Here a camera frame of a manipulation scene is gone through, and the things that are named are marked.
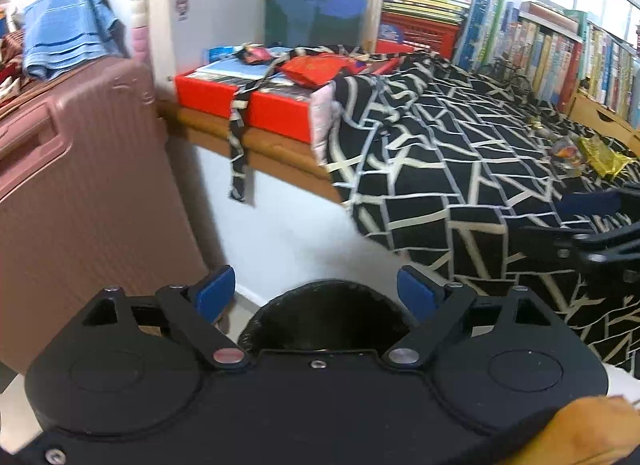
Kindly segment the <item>person's right hand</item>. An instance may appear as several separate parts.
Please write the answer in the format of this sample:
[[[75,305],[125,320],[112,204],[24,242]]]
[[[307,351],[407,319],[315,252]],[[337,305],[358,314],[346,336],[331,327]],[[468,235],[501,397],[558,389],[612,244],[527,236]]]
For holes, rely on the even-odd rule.
[[[639,410],[624,397],[588,397],[563,407],[501,464],[615,464],[639,446]]]

